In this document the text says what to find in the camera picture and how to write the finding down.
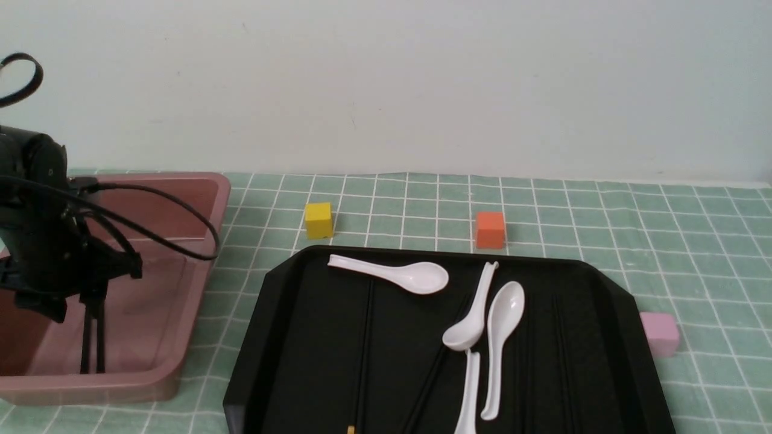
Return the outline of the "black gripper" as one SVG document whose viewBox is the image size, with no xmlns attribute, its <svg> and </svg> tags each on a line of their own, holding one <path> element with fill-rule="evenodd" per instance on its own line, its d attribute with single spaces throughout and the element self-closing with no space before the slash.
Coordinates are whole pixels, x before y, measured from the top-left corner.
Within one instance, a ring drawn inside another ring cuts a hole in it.
<svg viewBox="0 0 772 434">
<path fill-rule="evenodd" d="M 93 309 L 96 302 L 96 373 L 106 371 L 105 300 L 107 284 L 129 275 L 141 278 L 143 261 L 112 222 L 99 212 L 45 220 L 24 206 L 2 206 L 2 289 L 14 293 L 14 305 L 61 324 L 67 298 L 80 295 L 84 307 L 80 374 L 89 373 Z"/>
</svg>

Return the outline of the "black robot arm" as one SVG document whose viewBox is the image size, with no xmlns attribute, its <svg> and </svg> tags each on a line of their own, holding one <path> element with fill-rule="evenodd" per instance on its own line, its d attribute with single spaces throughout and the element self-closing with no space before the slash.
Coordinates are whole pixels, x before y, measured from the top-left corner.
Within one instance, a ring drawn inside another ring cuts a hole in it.
<svg viewBox="0 0 772 434">
<path fill-rule="evenodd" d="M 107 368 L 106 309 L 113 278 L 142 276 L 142 259 L 88 200 L 98 181 L 67 176 L 63 146 L 50 136 L 2 129 L 2 289 L 14 305 L 61 324 L 69 297 L 84 305 L 80 373 Z"/>
</svg>

